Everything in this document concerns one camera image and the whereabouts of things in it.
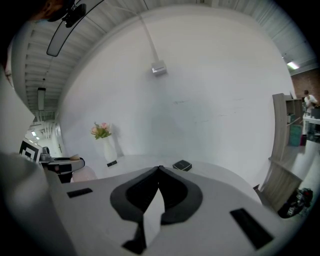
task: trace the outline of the brick wall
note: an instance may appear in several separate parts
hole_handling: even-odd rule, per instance
[[[308,90],[320,102],[320,68],[312,69],[291,76],[295,95],[298,99],[304,97],[304,90]]]

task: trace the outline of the ceiling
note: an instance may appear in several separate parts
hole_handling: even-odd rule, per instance
[[[172,4],[202,4],[212,8],[232,9],[255,19],[270,36],[288,63],[294,61],[300,68],[296,74],[318,67],[317,59],[305,37],[291,18],[276,3],[267,0],[108,0],[113,6],[136,13]],[[59,55],[47,55],[50,41],[60,24],[56,22],[30,22],[19,39],[19,60],[14,63],[20,74],[14,87],[29,109],[38,112],[38,87],[45,87],[42,120],[54,119],[59,97],[68,77],[88,50],[105,34],[134,14],[110,8],[105,1],[94,8],[72,31]]]

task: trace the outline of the small black box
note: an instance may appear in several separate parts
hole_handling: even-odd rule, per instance
[[[172,166],[174,169],[178,169],[178,170],[186,171],[186,172],[192,168],[192,164],[185,161],[185,160],[181,160],[179,162],[176,162]]]

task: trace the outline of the white shirt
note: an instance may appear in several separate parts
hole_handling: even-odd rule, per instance
[[[306,105],[308,106],[310,103],[318,103],[318,101],[316,100],[316,98],[313,95],[309,95],[304,97],[304,102],[306,103]],[[311,112],[311,109],[314,109],[314,106],[312,106],[312,104],[310,104],[310,106],[308,107],[308,112]]]

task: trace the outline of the white vase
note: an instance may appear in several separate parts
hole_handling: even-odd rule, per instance
[[[117,159],[118,155],[115,148],[111,145],[109,137],[103,138],[103,151],[104,157],[108,163],[113,162]]]

